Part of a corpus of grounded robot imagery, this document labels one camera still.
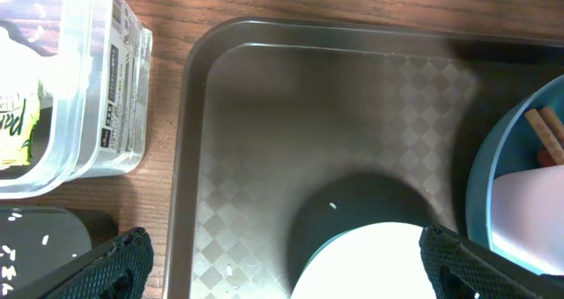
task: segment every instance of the checkered pattern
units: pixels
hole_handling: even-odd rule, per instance
[[[284,246],[294,211],[307,192],[350,170],[404,180],[455,227],[450,157],[475,75],[446,58],[364,57],[349,69],[374,84],[348,86],[332,103],[317,104],[315,93],[325,92],[309,92],[292,105],[295,116],[276,114],[290,106],[284,101],[241,113],[245,105],[225,105],[236,104],[229,86],[208,82],[192,299],[289,298]]]

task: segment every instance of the container lid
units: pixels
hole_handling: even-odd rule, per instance
[[[0,171],[0,198],[29,198],[53,190],[77,162],[92,67],[91,0],[0,0],[0,26],[12,40],[51,56],[36,69],[51,73],[45,79],[52,109],[42,110],[40,118],[48,120],[48,130],[34,131],[46,138],[45,151],[16,176],[10,176],[11,168]]]

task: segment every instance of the wooden table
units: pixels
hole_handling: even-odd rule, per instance
[[[150,298],[162,291],[182,67],[211,27],[235,17],[262,16],[564,39],[564,0],[126,1],[154,35],[145,158],[126,176],[66,183],[26,203],[101,210],[121,231],[145,227],[155,250],[145,291]]]

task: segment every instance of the container label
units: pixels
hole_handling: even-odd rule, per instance
[[[141,57],[138,50],[143,27],[124,0],[113,0],[111,26],[108,97],[100,150],[108,153],[140,152],[135,143],[136,139],[145,136],[147,109],[146,100],[138,97],[137,88]]]

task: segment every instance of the blue bowl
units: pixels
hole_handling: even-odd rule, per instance
[[[559,117],[563,117],[563,101],[564,76],[560,76],[513,107],[487,135],[474,158],[466,190],[466,227],[473,242],[493,249],[491,201],[494,179],[539,168],[537,153],[542,144],[523,113],[530,108],[551,106]]]

